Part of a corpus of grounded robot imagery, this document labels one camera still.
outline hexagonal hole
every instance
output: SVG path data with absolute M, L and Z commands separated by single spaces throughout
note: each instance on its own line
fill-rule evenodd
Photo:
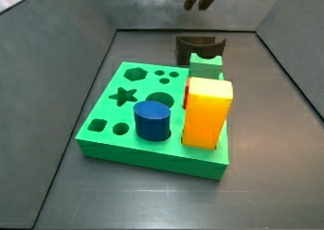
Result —
M 92 121 L 87 127 L 87 130 L 99 133 L 104 130 L 104 126 L 105 126 L 105 120 L 92 119 Z
M 145 76 L 147 76 L 147 71 L 140 67 L 129 68 L 124 73 L 124 77 L 129 81 L 143 80 Z

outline green shape sorter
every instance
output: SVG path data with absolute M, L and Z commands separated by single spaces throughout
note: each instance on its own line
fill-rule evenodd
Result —
M 180 144 L 187 76 L 186 68 L 121 63 L 76 135 L 84 156 L 219 180 L 228 164 L 226 122 L 215 150 Z M 171 107 L 171 136 L 161 142 L 136 135 L 132 107 L 143 100 Z

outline orange rectangular block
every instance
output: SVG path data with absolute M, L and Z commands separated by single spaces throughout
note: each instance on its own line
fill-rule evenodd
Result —
M 190 78 L 182 144 L 214 150 L 232 100 L 231 82 Z

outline circular hole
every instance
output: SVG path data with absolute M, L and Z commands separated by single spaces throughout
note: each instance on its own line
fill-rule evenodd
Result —
M 171 73 L 170 73 L 170 76 L 171 76 L 172 78 L 176 78 L 176 77 L 178 77 L 178 73 L 176 73 L 176 72 L 171 72 Z
M 117 123 L 113 128 L 112 128 L 112 132 L 116 134 L 116 135 L 123 135 L 127 133 L 127 130 L 128 130 L 128 125 L 127 123 Z
M 156 70 L 153 74 L 157 75 L 157 76 L 160 76 L 160 75 L 164 74 L 164 71 L 161 71 L 161 70 Z
M 152 100 L 163 103 L 168 108 L 174 105 L 174 98 L 164 92 L 155 92 L 147 96 L 145 100 Z
M 167 83 L 170 83 L 170 80 L 168 79 L 160 79 L 159 82 L 163 83 L 163 84 L 167 84 Z

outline dark blue cylinder block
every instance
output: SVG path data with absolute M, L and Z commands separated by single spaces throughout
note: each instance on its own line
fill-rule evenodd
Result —
M 133 106 L 136 134 L 148 141 L 170 137 L 170 108 L 156 101 L 141 101 Z

